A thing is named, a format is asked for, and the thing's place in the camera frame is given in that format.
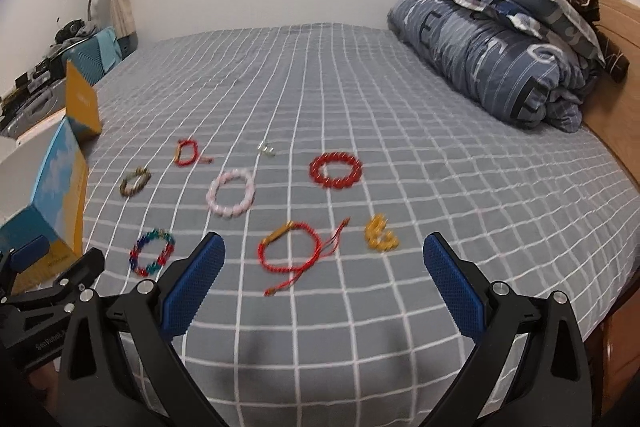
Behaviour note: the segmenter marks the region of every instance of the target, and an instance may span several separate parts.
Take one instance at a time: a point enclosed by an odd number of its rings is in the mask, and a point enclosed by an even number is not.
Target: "wooden bed frame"
[[[583,107],[584,123],[607,146],[640,190],[640,8],[600,0],[596,25],[620,46],[631,66],[623,84],[602,78]],[[594,416],[617,402],[640,369],[640,272],[585,342],[590,356]]]

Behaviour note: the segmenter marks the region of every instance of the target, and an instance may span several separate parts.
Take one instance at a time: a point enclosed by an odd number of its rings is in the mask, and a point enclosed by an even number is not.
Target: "blue duvet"
[[[584,60],[453,0],[400,0],[390,26],[451,85],[495,118],[575,132],[591,82]]]

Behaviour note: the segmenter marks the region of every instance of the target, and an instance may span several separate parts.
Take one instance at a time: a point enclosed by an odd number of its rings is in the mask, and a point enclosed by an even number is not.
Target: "wooden headboard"
[[[626,81],[602,78],[582,112],[584,123],[640,186],[640,8],[625,0],[600,0],[596,24],[629,59]]]

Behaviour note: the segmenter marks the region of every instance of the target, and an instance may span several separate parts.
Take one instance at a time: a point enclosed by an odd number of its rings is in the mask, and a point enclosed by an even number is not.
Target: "bracelet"
[[[166,241],[166,245],[164,249],[162,249],[158,258],[149,263],[144,268],[140,268],[138,266],[138,256],[140,255],[140,251],[144,248],[145,245],[148,245],[154,239],[162,239]],[[158,272],[162,266],[164,266],[173,253],[175,248],[175,238],[166,230],[158,230],[153,229],[151,232],[146,232],[145,235],[142,235],[139,240],[136,241],[135,246],[129,252],[129,266],[131,270],[140,275],[140,277],[149,277],[154,273]]]
[[[260,261],[260,265],[262,265],[262,267],[265,270],[270,271],[272,273],[292,273],[293,274],[292,277],[290,277],[290,279],[286,280],[285,282],[277,286],[267,288],[264,292],[264,295],[265,296],[275,295],[276,292],[290,287],[291,285],[295,284],[295,282],[298,279],[300,279],[300,277],[302,277],[302,274],[305,271],[307,271],[309,268],[311,268],[318,259],[320,259],[321,257],[328,257],[332,255],[337,250],[338,245],[340,244],[340,232],[348,224],[349,224],[349,218],[343,219],[342,222],[340,223],[340,226],[337,228],[337,230],[335,231],[331,239],[329,239],[328,241],[325,241],[324,243],[320,239],[320,236],[318,235],[318,232],[316,232],[316,230],[312,229],[306,223],[302,223],[302,222],[297,223],[295,221],[289,221],[288,223],[282,225],[275,232],[272,232],[270,235],[268,235],[263,240],[261,240],[260,243],[258,244],[258,251],[257,251],[258,261]],[[298,266],[273,266],[273,264],[267,263],[267,261],[265,261],[264,259],[264,250],[271,243],[273,243],[273,241],[276,241],[276,239],[282,237],[290,230],[304,230],[306,233],[308,233],[313,238],[316,244],[314,248],[314,253],[308,259],[308,261],[306,261],[306,263]],[[332,243],[334,244],[334,247],[329,252],[322,253],[322,250],[324,250],[326,247],[328,247]]]
[[[320,168],[328,163],[346,163],[351,166],[351,172],[348,176],[344,178],[330,178],[328,176],[323,176],[320,173]],[[362,176],[362,162],[346,152],[328,152],[324,153],[321,156],[315,158],[309,164],[309,176],[311,179],[315,181],[317,184],[322,185],[325,188],[349,188],[354,183],[360,181]]]
[[[127,184],[135,178],[139,178],[136,184],[133,185],[132,188],[127,187]],[[122,179],[122,182],[120,183],[120,195],[123,198],[135,196],[140,192],[140,190],[146,187],[146,184],[148,184],[150,179],[151,172],[149,172],[149,169],[138,167],[134,172],[127,174]]]
[[[180,155],[182,154],[182,148],[189,145],[193,147],[193,155],[188,160],[181,160]],[[198,142],[196,142],[196,140],[178,140],[178,145],[175,147],[174,163],[178,167],[187,167],[196,161],[198,163],[213,163],[213,158],[198,155]]]
[[[382,214],[376,214],[367,223],[364,228],[364,239],[367,241],[369,248],[385,252],[400,246],[400,240],[395,233],[387,230],[384,235],[382,234],[385,227],[386,219]]]
[[[216,195],[220,185],[224,185],[231,180],[244,179],[244,199],[234,206],[221,206],[216,203]],[[220,172],[207,192],[207,204],[211,212],[223,217],[238,217],[244,214],[254,202],[255,184],[254,177],[247,169],[233,169],[232,171]]]

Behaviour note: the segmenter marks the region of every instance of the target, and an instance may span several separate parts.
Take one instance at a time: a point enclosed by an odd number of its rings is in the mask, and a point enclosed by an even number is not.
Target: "screw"
[[[568,297],[566,296],[565,293],[563,292],[554,292],[554,301],[556,301],[558,304],[566,304],[566,302],[568,301]]]
[[[91,288],[84,290],[80,294],[80,300],[82,302],[89,302],[94,297],[94,291]]]
[[[145,279],[138,284],[137,290],[138,290],[138,293],[142,293],[142,295],[146,295],[153,291],[154,286],[155,284],[151,279]]]
[[[499,295],[500,297],[504,297],[505,295],[508,295],[510,291],[509,285],[502,281],[494,282],[494,285],[492,287],[494,289],[494,293],[496,295]]]

